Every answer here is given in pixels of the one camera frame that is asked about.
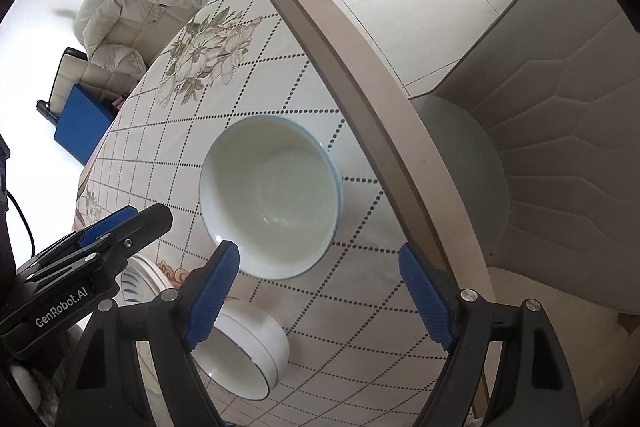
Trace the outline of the white plate blue leaf pattern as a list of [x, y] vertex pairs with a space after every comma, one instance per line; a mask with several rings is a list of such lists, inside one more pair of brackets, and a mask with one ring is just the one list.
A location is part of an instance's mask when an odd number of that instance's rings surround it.
[[118, 283], [122, 303], [126, 306], [147, 303], [171, 288], [162, 270], [139, 254], [128, 259], [126, 268], [119, 274]]

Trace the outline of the white bowl dark rim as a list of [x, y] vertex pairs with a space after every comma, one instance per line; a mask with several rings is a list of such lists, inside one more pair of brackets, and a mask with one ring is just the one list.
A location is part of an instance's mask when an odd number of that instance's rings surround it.
[[262, 401], [283, 377], [290, 344], [271, 314], [228, 298], [208, 338], [192, 355], [198, 368], [224, 390], [238, 398]]

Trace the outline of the white bowl blue pattern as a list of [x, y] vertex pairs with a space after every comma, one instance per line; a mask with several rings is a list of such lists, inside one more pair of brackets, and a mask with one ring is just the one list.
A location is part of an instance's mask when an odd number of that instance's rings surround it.
[[198, 202], [210, 239], [240, 251], [263, 280], [300, 277], [328, 252], [343, 209], [340, 177], [323, 145], [278, 116], [243, 118], [203, 161]]

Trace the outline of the blue folded mat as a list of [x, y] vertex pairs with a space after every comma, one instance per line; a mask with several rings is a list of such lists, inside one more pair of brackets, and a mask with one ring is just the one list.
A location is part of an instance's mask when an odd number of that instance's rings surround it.
[[114, 119], [113, 109], [75, 84], [58, 117], [54, 141], [85, 166]]

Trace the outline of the cream padded chair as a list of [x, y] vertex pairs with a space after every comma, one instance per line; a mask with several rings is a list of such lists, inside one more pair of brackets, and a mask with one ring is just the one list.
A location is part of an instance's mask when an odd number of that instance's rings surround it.
[[[79, 17], [91, 8], [93, 2], [102, 1], [104, 0], [84, 0], [77, 10], [66, 13], [74, 22], [74, 34], [78, 41], [82, 40]], [[155, 13], [155, 6], [145, 0], [129, 1], [134, 6], [145, 8], [142, 20], [138, 22], [132, 18], [128, 10], [122, 10], [119, 19], [107, 31], [105, 43], [109, 46], [134, 49], [141, 56], [143, 64], [150, 65], [160, 54], [160, 48], [166, 44], [160, 34], [162, 17]], [[56, 124], [75, 84], [79, 84], [93, 98], [112, 109], [116, 98], [130, 93], [141, 75], [138, 72], [131, 74], [126, 66], [116, 65], [114, 70], [110, 67], [111, 63], [106, 58], [99, 63], [89, 58], [84, 48], [65, 49], [49, 98], [37, 102], [38, 113], [52, 124]]]

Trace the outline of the patterned tablecloth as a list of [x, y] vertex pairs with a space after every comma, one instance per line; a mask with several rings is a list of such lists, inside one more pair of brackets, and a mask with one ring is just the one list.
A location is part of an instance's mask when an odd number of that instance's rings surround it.
[[81, 178], [77, 220], [160, 202], [171, 229], [119, 298], [181, 285], [224, 239], [241, 270], [204, 386], [238, 426], [409, 426], [446, 355], [398, 269], [405, 243], [347, 121], [269, 0], [214, 0], [127, 98]]

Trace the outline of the grey upholstered chair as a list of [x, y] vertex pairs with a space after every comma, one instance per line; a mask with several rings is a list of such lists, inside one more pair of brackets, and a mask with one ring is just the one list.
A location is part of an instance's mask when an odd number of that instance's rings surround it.
[[512, 0], [412, 105], [485, 262], [639, 311], [639, 36], [616, 0]]

